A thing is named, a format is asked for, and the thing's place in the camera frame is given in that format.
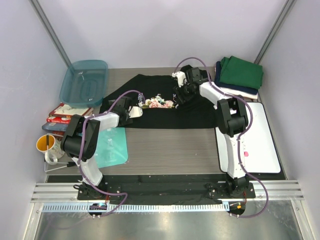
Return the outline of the black floral t shirt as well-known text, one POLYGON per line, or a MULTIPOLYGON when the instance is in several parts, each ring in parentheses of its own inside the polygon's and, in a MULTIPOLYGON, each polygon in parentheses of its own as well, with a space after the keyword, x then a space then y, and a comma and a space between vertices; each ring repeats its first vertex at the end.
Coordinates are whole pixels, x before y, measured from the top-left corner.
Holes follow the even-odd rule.
POLYGON ((143 93, 146 105, 141 117, 134 118, 126 128, 134 129, 212 129, 218 126, 214 105, 196 95, 191 101, 179 105, 174 87, 178 83, 170 75, 137 74, 121 87, 107 95, 99 112, 107 111, 111 101, 121 94, 137 90, 143 93))

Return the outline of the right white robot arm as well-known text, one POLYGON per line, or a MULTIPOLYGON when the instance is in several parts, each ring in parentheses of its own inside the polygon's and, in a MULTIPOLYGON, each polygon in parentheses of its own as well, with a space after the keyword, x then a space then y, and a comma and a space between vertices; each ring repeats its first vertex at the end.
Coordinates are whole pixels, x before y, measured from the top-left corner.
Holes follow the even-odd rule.
POLYGON ((227 150, 227 177, 225 191, 231 198, 239 198, 249 187, 249 177, 245 171, 245 156, 241 136, 251 125, 247 115, 247 104, 239 97, 223 92, 211 80, 203 77, 199 68, 173 72, 177 81, 173 91, 179 105, 183 105, 196 95, 209 100, 215 106, 215 118, 219 131, 223 134, 227 150))

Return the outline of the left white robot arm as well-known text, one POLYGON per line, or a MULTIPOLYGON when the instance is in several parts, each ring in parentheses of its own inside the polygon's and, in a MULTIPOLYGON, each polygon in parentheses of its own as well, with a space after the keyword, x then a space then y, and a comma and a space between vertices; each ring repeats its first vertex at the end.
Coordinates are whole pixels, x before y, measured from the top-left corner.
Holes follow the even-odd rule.
POLYGON ((83 182, 90 185, 89 194, 97 200, 102 199, 107 192, 106 186, 101 184, 103 174, 94 159, 99 133, 133 121, 130 118, 133 106, 130 97, 123 96, 109 103, 112 109, 97 116, 73 115, 60 144, 61 150, 79 167, 83 182))

